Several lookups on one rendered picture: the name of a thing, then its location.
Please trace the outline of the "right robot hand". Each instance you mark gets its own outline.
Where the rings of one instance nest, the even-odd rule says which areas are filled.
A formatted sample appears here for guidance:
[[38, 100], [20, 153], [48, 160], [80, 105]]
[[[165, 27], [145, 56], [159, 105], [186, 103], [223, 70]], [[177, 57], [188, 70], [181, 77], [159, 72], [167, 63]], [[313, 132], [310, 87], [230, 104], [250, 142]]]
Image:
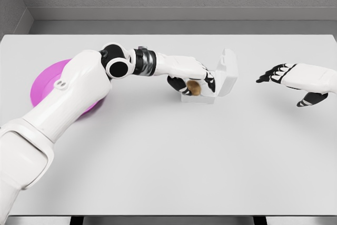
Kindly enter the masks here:
[[328, 97], [329, 68], [304, 63], [279, 64], [261, 75], [256, 82], [274, 82], [291, 89], [307, 91], [297, 107], [318, 104]]

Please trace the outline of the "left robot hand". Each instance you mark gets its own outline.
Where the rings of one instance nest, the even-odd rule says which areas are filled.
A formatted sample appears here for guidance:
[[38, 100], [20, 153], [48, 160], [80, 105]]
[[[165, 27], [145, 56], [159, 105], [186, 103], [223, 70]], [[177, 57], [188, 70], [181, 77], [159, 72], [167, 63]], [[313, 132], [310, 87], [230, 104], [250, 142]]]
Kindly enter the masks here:
[[201, 86], [201, 95], [214, 94], [216, 82], [213, 74], [197, 59], [182, 56], [176, 59], [177, 63], [168, 71], [167, 82], [176, 91], [183, 95], [193, 96], [188, 90], [188, 80], [196, 80]]

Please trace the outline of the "brown egg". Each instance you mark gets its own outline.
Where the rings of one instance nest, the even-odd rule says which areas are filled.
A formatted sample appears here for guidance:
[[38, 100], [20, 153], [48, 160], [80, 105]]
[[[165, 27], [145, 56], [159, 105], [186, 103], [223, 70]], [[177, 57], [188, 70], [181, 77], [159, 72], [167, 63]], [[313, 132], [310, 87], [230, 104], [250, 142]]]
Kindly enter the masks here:
[[201, 86], [196, 80], [188, 80], [186, 86], [193, 96], [201, 95]]

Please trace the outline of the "white egg box with lid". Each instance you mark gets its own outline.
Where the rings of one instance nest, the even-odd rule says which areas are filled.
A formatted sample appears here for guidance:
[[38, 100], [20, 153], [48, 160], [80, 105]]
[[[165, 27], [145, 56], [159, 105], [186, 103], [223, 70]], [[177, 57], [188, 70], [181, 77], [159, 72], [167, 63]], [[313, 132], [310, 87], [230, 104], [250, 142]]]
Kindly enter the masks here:
[[224, 49], [215, 71], [210, 70], [215, 77], [216, 90], [214, 94], [187, 96], [181, 94], [181, 101], [185, 103], [213, 104], [218, 96], [226, 96], [233, 88], [239, 75], [237, 57], [230, 49]]

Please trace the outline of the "pink round plate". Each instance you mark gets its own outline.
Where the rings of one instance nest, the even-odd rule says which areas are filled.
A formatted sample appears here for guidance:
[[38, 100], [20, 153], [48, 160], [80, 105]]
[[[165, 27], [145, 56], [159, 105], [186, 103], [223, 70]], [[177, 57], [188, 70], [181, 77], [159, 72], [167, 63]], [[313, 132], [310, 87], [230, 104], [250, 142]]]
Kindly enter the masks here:
[[100, 55], [79, 54], [69, 61], [53, 64], [36, 78], [31, 89], [34, 108], [26, 117], [77, 119], [110, 89]]

